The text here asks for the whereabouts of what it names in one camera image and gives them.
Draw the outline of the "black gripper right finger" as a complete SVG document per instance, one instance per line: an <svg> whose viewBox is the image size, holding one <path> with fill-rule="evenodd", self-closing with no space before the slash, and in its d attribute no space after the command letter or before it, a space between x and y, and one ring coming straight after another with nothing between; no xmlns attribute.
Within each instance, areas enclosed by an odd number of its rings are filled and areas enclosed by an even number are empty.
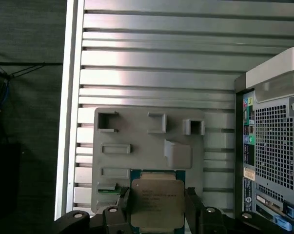
<svg viewBox="0 0 294 234"><path fill-rule="evenodd" d="M260 234L261 230L219 209L206 207L195 188L185 189L185 219L193 234Z"/></svg>

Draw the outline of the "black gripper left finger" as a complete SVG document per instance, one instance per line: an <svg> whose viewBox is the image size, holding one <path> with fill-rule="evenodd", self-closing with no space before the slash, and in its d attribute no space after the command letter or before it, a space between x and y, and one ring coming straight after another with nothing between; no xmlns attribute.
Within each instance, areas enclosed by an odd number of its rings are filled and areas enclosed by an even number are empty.
<svg viewBox="0 0 294 234"><path fill-rule="evenodd" d="M90 217L88 212L70 211L54 221L56 234L130 234L131 225L127 220L130 216L129 187L123 187L116 205L108 206L102 213Z"/></svg>

